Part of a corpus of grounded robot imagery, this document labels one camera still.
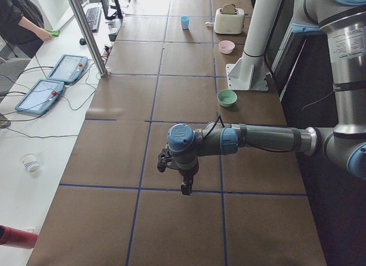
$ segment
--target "label on robot arm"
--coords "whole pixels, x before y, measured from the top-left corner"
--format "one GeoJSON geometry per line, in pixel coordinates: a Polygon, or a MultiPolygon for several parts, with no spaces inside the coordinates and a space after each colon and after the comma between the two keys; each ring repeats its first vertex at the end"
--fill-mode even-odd
{"type": "Polygon", "coordinates": [[[366,55],[366,27],[328,38],[331,63],[366,55]]]}

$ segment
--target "paper cup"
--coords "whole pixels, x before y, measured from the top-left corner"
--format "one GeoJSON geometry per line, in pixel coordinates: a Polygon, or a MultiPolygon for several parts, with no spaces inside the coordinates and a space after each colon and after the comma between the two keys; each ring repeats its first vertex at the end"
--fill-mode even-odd
{"type": "Polygon", "coordinates": [[[182,16],[181,17],[182,30],[188,30],[189,27],[189,17],[182,16]]]}
{"type": "Polygon", "coordinates": [[[28,172],[33,173],[39,168],[39,162],[37,161],[34,154],[26,154],[21,158],[21,163],[28,170],[28,172]]]}

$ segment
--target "green object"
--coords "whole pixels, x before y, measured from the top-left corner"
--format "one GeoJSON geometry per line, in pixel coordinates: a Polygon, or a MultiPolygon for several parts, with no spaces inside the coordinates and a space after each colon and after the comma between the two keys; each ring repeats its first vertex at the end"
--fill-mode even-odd
{"type": "Polygon", "coordinates": [[[238,96],[232,90],[221,90],[217,94],[218,103],[223,107],[231,107],[237,98],[238,96]]]}
{"type": "Polygon", "coordinates": [[[61,32],[60,30],[47,30],[53,37],[58,37],[59,33],[61,32]]]}

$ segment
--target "keyboard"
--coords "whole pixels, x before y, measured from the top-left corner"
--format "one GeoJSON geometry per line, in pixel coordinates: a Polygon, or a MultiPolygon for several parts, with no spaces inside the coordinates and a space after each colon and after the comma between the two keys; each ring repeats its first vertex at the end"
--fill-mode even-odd
{"type": "Polygon", "coordinates": [[[92,32],[97,32],[101,20],[102,9],[100,7],[91,7],[86,11],[86,20],[92,32]]]}

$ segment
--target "white desk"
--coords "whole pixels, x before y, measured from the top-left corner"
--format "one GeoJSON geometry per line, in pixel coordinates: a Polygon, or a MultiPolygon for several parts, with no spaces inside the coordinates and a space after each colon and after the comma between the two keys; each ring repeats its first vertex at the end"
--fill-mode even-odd
{"type": "MultiPolygon", "coordinates": [[[[105,44],[110,45],[108,32],[108,25],[102,19],[98,33],[94,34],[100,52],[105,44]]],[[[81,37],[77,21],[71,20],[59,37],[42,45],[36,55],[39,64],[54,66],[61,55],[75,54],[87,56],[89,68],[93,60],[87,46],[79,44],[81,37]]],[[[33,58],[27,68],[36,66],[38,63],[33,58]]],[[[30,88],[41,78],[44,78],[43,72],[35,69],[22,74],[17,83],[30,88]]],[[[70,100],[73,108],[78,108],[94,91],[93,87],[86,83],[96,87],[98,81],[99,73],[93,65],[89,77],[86,74],[62,95],[70,100]]],[[[14,85],[10,91],[27,92],[28,89],[14,85]]],[[[13,112],[20,99],[21,96],[7,96],[0,104],[0,113],[13,112]]],[[[31,136],[78,134],[91,100],[92,98],[79,110],[73,111],[68,102],[61,98],[41,118],[26,122],[13,121],[10,129],[31,136]]],[[[10,120],[28,120],[34,116],[13,113],[6,117],[10,120]]],[[[7,129],[0,130],[0,225],[13,228],[33,227],[35,233],[39,233],[75,141],[76,137],[28,138],[7,129]],[[35,154],[41,164],[40,169],[32,174],[27,172],[19,161],[27,153],[35,154]]],[[[1,265],[24,266],[31,252],[32,250],[0,246],[1,265]]]]}

